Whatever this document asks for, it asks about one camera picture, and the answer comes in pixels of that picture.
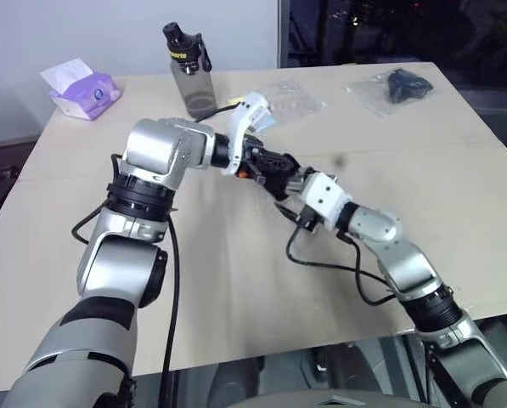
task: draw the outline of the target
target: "tissue box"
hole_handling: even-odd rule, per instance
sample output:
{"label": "tissue box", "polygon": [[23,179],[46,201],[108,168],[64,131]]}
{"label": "tissue box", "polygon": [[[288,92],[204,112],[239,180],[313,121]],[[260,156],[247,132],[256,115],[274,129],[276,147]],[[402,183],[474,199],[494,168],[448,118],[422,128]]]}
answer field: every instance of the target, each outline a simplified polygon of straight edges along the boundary
{"label": "tissue box", "polygon": [[111,76],[74,59],[40,72],[54,89],[49,96],[65,115],[93,120],[121,96]]}

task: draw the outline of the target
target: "gray water bottle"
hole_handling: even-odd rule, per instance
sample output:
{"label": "gray water bottle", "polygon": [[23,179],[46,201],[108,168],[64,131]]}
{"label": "gray water bottle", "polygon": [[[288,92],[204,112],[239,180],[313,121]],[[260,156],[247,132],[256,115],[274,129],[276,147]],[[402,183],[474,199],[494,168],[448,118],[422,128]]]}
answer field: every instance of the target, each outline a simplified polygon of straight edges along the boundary
{"label": "gray water bottle", "polygon": [[184,34],[176,22],[164,26],[172,61],[170,69],[176,79],[187,112],[194,118],[217,108],[211,84],[211,62],[201,34]]}

